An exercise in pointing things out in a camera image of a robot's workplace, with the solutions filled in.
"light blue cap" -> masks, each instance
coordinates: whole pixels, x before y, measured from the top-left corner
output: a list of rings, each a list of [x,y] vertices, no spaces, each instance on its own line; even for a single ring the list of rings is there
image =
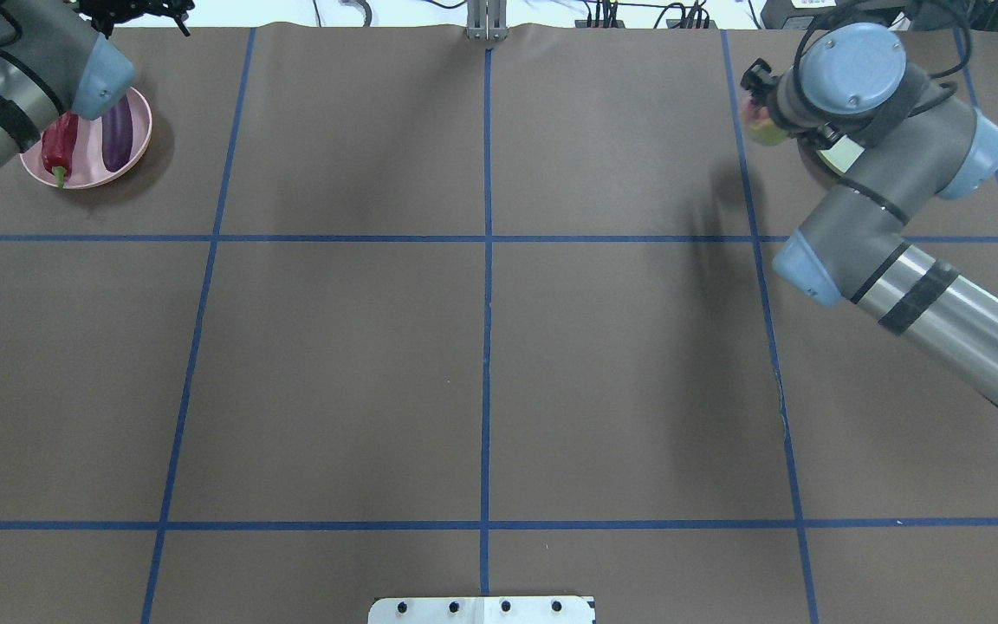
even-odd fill
[[[998,169],[998,126],[988,121],[981,110],[977,112],[977,129],[973,133],[973,145],[957,170],[954,180],[938,191],[938,197],[943,200],[963,198],[977,190],[985,180],[995,175]]]
[[[839,287],[831,279],[831,274],[826,272],[823,261],[819,260],[815,249],[811,248],[811,244],[799,230],[792,233],[784,248],[776,254],[773,259],[773,269],[776,269],[776,272],[791,282],[795,288],[801,289],[805,295],[825,307],[829,308],[842,301]]]
[[[105,36],[96,36],[83,78],[75,88],[72,112],[83,119],[99,119],[126,95],[135,76],[133,63]]]
[[[875,23],[852,23],[827,33],[800,60],[807,98],[832,114],[860,114],[895,94],[907,69],[896,33]]]

